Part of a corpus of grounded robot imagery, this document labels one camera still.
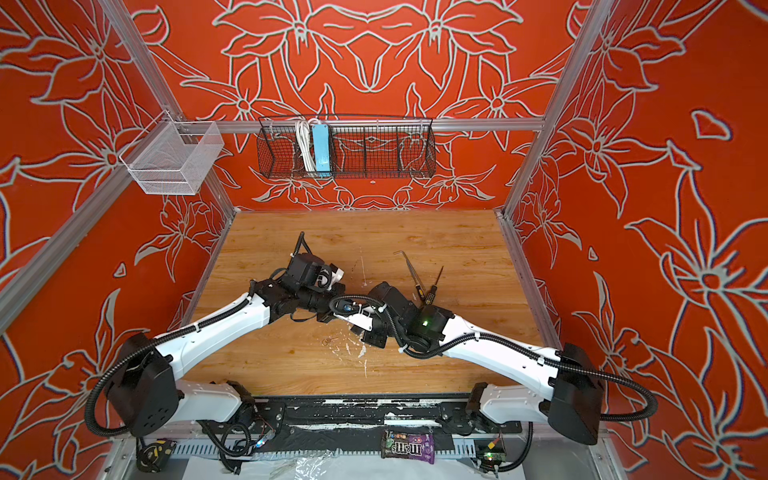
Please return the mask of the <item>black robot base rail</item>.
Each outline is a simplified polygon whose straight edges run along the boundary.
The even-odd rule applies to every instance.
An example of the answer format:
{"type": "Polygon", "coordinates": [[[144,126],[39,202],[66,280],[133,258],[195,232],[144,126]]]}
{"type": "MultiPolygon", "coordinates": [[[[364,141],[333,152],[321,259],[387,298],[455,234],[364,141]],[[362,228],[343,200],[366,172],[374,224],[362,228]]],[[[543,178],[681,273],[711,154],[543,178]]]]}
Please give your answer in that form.
{"type": "Polygon", "coordinates": [[[251,456],[377,454],[386,431],[430,434],[438,454],[472,456],[482,439],[523,432],[519,421],[498,425],[472,412],[467,393],[262,397],[202,428],[251,456]]]}

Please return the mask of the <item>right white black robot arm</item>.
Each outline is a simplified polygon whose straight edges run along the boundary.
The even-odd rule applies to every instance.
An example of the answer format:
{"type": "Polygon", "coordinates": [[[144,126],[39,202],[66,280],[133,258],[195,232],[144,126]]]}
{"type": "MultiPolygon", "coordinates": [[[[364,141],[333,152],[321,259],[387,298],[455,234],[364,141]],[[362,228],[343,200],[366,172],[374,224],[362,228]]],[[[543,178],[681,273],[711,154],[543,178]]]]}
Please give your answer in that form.
{"type": "Polygon", "coordinates": [[[511,387],[479,386],[469,406],[495,424],[546,423],[567,439],[594,445],[602,423],[641,421],[658,410],[658,400],[649,389],[596,369],[576,345],[555,349],[512,340],[435,305],[433,297],[415,304],[386,282],[367,295],[337,296],[329,309],[352,324],[366,343],[384,347],[394,339],[411,358],[466,361],[526,388],[526,393],[517,394],[511,387]],[[609,383],[635,391],[643,407],[628,413],[604,412],[609,383]]]}

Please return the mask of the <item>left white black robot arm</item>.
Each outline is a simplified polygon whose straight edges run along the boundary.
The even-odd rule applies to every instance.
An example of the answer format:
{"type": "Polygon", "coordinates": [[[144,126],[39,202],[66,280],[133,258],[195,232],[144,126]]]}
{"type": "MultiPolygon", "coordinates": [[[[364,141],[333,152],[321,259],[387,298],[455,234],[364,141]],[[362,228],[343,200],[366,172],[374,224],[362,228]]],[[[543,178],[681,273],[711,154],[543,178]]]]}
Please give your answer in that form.
{"type": "Polygon", "coordinates": [[[85,426],[105,438],[144,437],[167,424],[232,419],[246,403],[245,391],[230,383],[191,382],[186,375],[233,341],[298,310],[319,320],[331,317],[331,299],[345,291],[343,276],[298,237],[287,267],[250,281],[230,304],[183,328],[126,340],[86,400],[85,426]]]}

